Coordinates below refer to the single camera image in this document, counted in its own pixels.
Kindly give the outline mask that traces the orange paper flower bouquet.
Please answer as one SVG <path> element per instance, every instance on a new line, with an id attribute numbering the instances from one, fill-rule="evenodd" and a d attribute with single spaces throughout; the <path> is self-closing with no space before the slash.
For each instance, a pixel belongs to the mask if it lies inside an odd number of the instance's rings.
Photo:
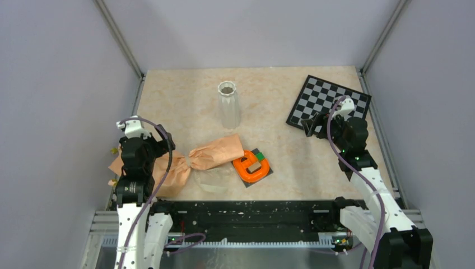
<path id="1" fill-rule="evenodd" d="M 165 143 L 165 155 L 155 160 L 153 178 L 157 187 L 164 175 L 168 162 L 168 148 Z M 173 151 L 171 168 L 157 197 L 175 197 L 185 186 L 193 170 L 209 170 L 225 163 L 244 157 L 244 150 L 238 134 L 218 138 L 215 141 L 193 149 L 187 156 Z M 123 161 L 118 156 L 109 166 L 116 175 L 120 175 Z"/>

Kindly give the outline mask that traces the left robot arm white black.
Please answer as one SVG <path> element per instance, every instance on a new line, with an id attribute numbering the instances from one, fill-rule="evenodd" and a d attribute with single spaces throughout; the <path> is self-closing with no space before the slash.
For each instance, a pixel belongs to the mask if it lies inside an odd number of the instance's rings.
<path id="1" fill-rule="evenodd" d="M 123 163 L 115 187 L 118 214 L 118 242 L 115 268 L 159 268 L 168 233 L 177 229 L 178 214 L 166 210 L 152 212 L 155 160 L 175 148 L 171 134 L 162 125 L 155 129 L 157 141 L 142 123 L 119 123 L 125 137 L 120 139 Z"/>

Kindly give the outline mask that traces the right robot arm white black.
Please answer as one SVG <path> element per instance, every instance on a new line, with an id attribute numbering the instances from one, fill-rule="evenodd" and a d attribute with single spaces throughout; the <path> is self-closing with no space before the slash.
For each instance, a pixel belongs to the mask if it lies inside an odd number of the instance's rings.
<path id="1" fill-rule="evenodd" d="M 332 229 L 348 228 L 370 252 L 369 268 L 429 268 L 433 237 L 404 213 L 382 180 L 375 160 L 366 149 L 369 136 L 364 119 L 316 114 L 301 120 L 308 137 L 327 139 L 348 181 L 362 194 L 371 216 L 356 202 L 343 197 L 333 201 L 328 216 Z"/>

